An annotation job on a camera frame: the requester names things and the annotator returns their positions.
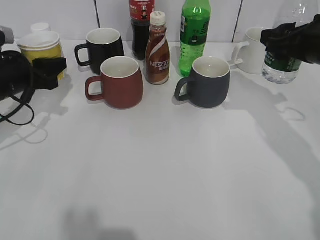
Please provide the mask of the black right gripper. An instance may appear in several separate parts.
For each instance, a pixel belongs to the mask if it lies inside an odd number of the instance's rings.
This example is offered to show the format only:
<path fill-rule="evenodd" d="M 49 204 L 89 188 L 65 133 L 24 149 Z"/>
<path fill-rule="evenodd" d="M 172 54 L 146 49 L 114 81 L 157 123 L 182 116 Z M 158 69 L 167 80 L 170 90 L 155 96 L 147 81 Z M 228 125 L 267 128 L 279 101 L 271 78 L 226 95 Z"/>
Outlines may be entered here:
<path fill-rule="evenodd" d="M 320 15 L 311 23 L 297 27 L 295 23 L 285 23 L 261 32 L 260 42 L 265 51 L 277 59 L 294 58 L 308 64 L 320 63 Z"/>

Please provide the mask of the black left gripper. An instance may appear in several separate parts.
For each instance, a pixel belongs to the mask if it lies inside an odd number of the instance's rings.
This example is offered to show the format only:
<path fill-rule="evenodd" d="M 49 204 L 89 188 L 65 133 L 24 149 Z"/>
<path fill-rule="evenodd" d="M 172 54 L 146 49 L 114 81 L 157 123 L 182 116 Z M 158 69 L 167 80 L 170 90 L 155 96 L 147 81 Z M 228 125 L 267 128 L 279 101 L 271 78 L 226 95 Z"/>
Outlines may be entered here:
<path fill-rule="evenodd" d="M 56 89 L 59 86 L 59 74 L 67 68 L 67 59 L 64 57 L 36 58 L 32 61 L 32 65 L 17 51 L 7 50 L 0 53 L 0 99 L 2 101 L 18 93 L 22 93 L 21 100 L 30 101 L 35 90 Z"/>

